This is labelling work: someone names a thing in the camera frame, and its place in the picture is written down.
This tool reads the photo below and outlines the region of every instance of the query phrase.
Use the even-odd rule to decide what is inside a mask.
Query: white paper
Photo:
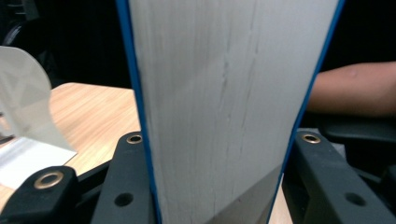
[[[75,151],[21,137],[0,148],[0,184],[17,189],[35,172],[64,165],[75,155]]]

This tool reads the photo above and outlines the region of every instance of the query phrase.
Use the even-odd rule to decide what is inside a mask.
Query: forearm
[[[360,63],[318,74],[308,111],[364,117],[396,115],[396,63]]]

